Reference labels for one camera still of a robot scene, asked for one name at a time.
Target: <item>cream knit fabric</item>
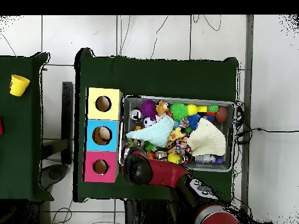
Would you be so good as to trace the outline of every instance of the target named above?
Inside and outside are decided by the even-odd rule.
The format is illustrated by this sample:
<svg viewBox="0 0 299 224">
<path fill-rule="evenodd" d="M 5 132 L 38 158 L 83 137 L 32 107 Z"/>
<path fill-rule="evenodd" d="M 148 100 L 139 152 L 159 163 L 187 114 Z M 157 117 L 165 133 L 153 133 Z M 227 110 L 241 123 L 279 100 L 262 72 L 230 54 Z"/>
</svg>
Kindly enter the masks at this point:
<svg viewBox="0 0 299 224">
<path fill-rule="evenodd" d="M 192 156 L 198 155 L 218 155 L 225 154 L 225 136 L 209 120 L 201 118 L 197 129 L 191 132 L 187 140 L 191 147 Z"/>
</svg>

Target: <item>yellow box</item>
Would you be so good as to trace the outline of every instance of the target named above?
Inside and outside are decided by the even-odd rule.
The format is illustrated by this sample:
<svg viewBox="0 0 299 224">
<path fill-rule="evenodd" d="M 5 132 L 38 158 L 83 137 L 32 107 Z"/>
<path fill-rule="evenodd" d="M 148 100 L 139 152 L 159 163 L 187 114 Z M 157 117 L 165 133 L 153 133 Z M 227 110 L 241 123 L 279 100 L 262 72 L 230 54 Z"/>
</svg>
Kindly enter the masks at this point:
<svg viewBox="0 0 299 224">
<path fill-rule="evenodd" d="M 197 107 L 197 112 L 198 113 L 206 113 L 208 111 L 208 107 L 207 106 L 198 106 Z"/>
<path fill-rule="evenodd" d="M 120 102 L 123 97 L 119 89 L 86 88 L 89 120 L 119 120 Z"/>
</svg>

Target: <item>green table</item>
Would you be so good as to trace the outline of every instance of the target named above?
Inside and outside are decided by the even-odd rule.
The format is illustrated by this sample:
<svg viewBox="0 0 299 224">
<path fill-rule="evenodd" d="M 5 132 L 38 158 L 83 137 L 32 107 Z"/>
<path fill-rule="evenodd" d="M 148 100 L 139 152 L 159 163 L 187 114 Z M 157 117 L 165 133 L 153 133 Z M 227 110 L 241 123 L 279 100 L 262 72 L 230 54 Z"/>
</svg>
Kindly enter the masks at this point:
<svg viewBox="0 0 299 224">
<path fill-rule="evenodd" d="M 40 68 L 47 53 L 30 58 L 0 56 L 0 198 L 51 201 L 39 184 L 41 158 Z M 11 76 L 28 78 L 21 97 L 9 93 Z"/>
<path fill-rule="evenodd" d="M 120 89 L 125 95 L 178 97 L 234 102 L 238 61 L 165 61 L 94 57 L 88 48 L 75 59 L 74 201 L 85 198 L 171 200 L 171 192 L 155 185 L 131 185 L 119 174 L 116 182 L 82 182 L 86 87 Z M 231 200 L 232 172 L 196 171 L 224 201 Z"/>
</svg>

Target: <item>light blue cloth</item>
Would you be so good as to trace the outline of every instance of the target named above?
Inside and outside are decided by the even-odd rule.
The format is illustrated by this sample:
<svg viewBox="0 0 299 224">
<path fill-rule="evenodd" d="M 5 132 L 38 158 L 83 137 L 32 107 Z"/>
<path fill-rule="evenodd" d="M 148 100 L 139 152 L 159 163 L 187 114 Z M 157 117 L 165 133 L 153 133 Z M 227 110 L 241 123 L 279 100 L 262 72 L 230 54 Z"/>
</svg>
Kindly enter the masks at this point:
<svg viewBox="0 0 299 224">
<path fill-rule="evenodd" d="M 166 115 L 163 119 L 150 127 L 139 129 L 138 131 L 130 131 L 126 137 L 148 141 L 158 147 L 164 148 L 174 125 L 174 120 Z"/>
</svg>

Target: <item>red ball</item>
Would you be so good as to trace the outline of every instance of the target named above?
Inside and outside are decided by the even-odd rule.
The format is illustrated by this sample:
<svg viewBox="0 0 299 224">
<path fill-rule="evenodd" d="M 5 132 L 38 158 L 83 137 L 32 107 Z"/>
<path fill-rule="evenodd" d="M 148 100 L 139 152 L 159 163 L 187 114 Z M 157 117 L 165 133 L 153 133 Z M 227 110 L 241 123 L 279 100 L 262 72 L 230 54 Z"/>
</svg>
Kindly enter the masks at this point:
<svg viewBox="0 0 299 224">
<path fill-rule="evenodd" d="M 227 116 L 228 116 L 227 109 L 223 106 L 220 106 L 215 116 L 217 122 L 220 124 L 224 123 L 227 119 Z"/>
</svg>

